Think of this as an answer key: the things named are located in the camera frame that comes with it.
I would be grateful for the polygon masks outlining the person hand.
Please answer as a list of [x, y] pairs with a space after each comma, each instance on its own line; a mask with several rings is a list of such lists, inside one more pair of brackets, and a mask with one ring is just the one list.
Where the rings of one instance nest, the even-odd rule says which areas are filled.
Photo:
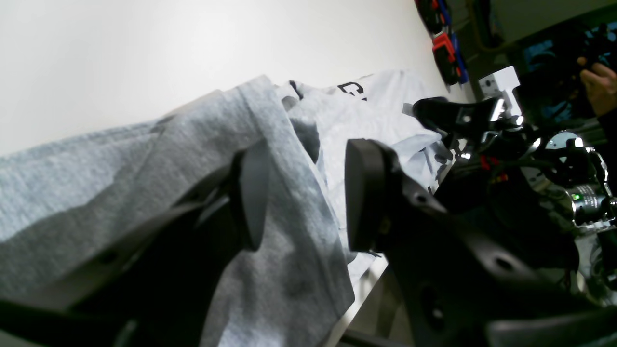
[[580, 79], [586, 88], [589, 104], [596, 116], [605, 116], [617, 107], [617, 75], [615, 71], [599, 62], [586, 67], [588, 60], [580, 57], [577, 63], [583, 67]]

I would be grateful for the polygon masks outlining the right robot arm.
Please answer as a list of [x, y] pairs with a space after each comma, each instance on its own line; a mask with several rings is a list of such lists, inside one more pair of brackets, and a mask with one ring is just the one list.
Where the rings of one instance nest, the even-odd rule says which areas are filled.
[[616, 196], [601, 154], [576, 133], [537, 128], [503, 97], [412, 107], [454, 151], [439, 180], [447, 210], [494, 235], [529, 265], [600, 305], [616, 304]]

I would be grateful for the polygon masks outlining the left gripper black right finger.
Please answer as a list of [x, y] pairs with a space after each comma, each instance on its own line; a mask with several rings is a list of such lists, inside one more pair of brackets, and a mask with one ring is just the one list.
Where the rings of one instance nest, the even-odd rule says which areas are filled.
[[349, 248], [382, 253], [417, 347], [614, 347], [616, 308], [569, 294], [494, 232], [450, 214], [376, 140], [348, 140]]

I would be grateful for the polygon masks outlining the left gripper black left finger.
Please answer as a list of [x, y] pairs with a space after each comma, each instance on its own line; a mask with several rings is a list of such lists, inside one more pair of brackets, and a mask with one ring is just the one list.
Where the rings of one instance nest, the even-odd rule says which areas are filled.
[[56, 282], [3, 300], [2, 331], [44, 347], [197, 347], [225, 268], [260, 248], [268, 183], [259, 140]]

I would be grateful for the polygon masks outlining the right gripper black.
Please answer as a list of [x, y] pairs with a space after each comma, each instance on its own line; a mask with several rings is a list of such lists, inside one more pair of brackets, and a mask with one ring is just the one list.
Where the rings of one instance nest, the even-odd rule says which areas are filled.
[[522, 128], [524, 117], [514, 114], [502, 97], [476, 103], [454, 103], [444, 97], [417, 101], [412, 111], [426, 128], [484, 145], [504, 131]]

